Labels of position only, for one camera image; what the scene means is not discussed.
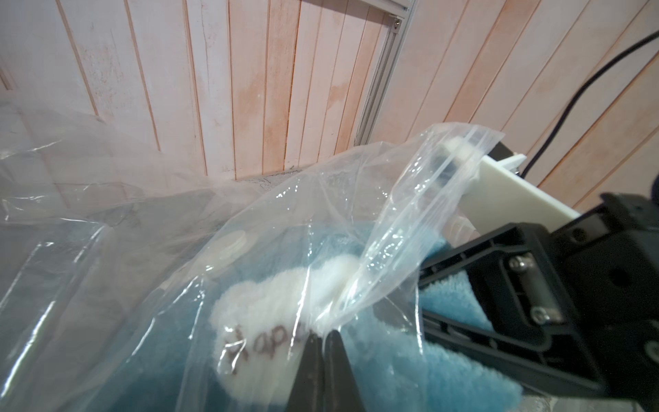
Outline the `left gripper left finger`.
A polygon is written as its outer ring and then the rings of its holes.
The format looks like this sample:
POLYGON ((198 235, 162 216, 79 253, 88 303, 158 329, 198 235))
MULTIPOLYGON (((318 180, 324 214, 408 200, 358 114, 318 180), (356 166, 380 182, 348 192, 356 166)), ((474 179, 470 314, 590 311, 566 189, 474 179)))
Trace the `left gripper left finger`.
POLYGON ((286 412, 324 411, 323 338, 312 333, 305 342, 286 412))

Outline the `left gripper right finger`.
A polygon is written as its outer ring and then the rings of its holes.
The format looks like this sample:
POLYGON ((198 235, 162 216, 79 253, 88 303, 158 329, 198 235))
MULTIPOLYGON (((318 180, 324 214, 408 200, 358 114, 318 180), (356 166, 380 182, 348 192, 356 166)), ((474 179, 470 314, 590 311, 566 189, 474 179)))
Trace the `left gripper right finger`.
POLYGON ((324 411, 366 411, 339 331, 331 331, 324 341, 323 400, 324 411))

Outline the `clear plastic vacuum bag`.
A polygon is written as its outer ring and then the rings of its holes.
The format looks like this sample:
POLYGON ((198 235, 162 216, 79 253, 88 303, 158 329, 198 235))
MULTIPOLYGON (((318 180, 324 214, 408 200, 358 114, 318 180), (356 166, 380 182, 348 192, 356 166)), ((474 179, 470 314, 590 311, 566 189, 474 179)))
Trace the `clear plastic vacuum bag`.
POLYGON ((421 263, 502 134, 432 125, 271 188, 1 98, 1 408, 282 411, 342 335, 369 411, 426 411, 421 263))

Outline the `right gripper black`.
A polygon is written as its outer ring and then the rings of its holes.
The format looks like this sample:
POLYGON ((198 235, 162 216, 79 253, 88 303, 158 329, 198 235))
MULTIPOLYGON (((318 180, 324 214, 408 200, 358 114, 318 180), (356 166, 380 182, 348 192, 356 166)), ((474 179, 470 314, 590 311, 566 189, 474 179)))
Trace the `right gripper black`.
POLYGON ((532 392, 656 399, 658 206, 632 194, 601 199, 553 232, 556 247, 544 226, 513 223, 429 257, 419 288, 465 273, 493 327, 424 306, 427 341, 532 392))

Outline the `teal bear print blanket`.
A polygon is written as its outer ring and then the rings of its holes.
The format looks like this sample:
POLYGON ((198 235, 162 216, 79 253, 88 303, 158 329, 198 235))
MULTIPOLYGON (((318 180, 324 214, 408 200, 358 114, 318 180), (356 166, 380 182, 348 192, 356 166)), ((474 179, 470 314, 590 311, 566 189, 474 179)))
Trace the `teal bear print blanket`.
MULTIPOLYGON (((196 257, 190 282, 159 305, 91 411, 282 411, 305 340, 329 331, 372 224, 229 224, 196 257)), ((458 273, 418 290, 408 279, 344 324, 369 411, 506 411, 520 385, 420 337, 420 312, 492 323, 458 273)))

